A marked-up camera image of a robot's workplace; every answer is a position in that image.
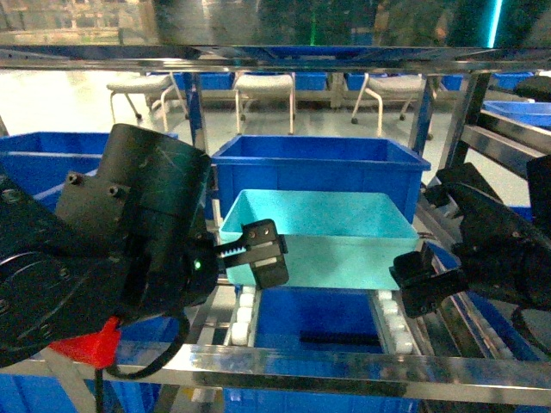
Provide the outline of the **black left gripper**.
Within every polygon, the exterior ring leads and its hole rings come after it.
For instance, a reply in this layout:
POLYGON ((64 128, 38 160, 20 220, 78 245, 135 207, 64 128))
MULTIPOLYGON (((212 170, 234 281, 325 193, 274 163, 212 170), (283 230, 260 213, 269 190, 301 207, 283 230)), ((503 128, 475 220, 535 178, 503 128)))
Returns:
POLYGON ((175 298, 172 308, 204 303, 218 283, 221 258, 225 267, 250 265, 258 289, 285 285, 289 281, 284 255, 288 252, 284 236, 273 219, 241 225, 241 236, 230 243, 215 245, 208 231, 173 235, 176 254, 175 298))

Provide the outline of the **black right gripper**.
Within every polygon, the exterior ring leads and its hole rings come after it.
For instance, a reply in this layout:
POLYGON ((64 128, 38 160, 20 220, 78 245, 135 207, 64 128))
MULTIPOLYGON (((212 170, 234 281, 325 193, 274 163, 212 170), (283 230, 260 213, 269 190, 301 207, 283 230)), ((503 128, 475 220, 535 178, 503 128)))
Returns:
POLYGON ((409 318, 435 312, 468 288, 487 297, 538 295, 538 230, 506 206, 472 163, 440 169, 424 192, 435 207, 456 206, 461 241, 423 243, 397 256, 389 271, 409 318))

